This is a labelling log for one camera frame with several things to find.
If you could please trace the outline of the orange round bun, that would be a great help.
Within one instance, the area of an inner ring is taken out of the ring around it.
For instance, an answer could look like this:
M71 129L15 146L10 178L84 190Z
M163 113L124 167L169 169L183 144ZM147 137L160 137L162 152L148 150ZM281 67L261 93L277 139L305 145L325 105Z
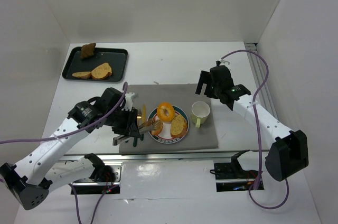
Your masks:
M151 131L151 135L157 136L163 130L163 122L161 120L157 120L154 126L155 126L155 129Z

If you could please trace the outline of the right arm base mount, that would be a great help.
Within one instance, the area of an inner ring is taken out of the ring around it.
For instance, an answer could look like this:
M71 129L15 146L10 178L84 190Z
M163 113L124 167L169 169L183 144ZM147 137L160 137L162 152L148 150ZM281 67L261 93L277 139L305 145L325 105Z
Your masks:
M244 170L238 159L248 150L231 156L229 162L214 163L209 172L214 175L217 192L248 191L258 176L257 170Z

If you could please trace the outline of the orange glazed donut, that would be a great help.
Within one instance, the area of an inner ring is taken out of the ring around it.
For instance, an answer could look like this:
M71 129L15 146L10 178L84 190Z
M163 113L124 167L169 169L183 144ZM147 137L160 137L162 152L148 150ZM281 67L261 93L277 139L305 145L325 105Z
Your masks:
M171 122L175 117L175 110L173 106L168 102L162 102L157 108L158 118L166 123Z

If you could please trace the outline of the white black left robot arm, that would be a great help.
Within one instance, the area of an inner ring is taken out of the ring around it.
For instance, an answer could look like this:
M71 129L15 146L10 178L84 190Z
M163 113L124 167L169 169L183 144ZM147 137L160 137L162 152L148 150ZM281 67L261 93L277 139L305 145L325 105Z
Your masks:
M94 130L108 126L116 134L113 144L139 138L160 128L150 119L138 122L138 110L133 107L136 94L107 88L100 97L77 103L66 119L28 156L15 164L1 166L1 179L25 210L39 206L48 194L68 183L81 179L112 184L115 174L98 155L89 153L76 161L60 164L60 158Z

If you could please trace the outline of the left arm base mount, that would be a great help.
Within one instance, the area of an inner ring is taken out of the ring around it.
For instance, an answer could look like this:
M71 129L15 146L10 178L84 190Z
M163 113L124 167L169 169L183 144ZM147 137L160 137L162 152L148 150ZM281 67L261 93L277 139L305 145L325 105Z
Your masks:
M94 171L88 178L76 180L72 183L75 195L120 194L120 165L108 165L95 154L84 156L93 164Z

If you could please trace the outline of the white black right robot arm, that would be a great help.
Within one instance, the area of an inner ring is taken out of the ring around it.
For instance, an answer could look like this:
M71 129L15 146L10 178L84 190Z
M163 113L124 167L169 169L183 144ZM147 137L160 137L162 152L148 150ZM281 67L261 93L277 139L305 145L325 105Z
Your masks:
M254 101L254 96L244 85L235 85L228 67L218 62L209 71L201 71L195 92L197 95L204 85L204 95L220 100L251 126L259 126L261 140L269 147L265 167L273 179L281 182L308 166L305 133L283 125Z

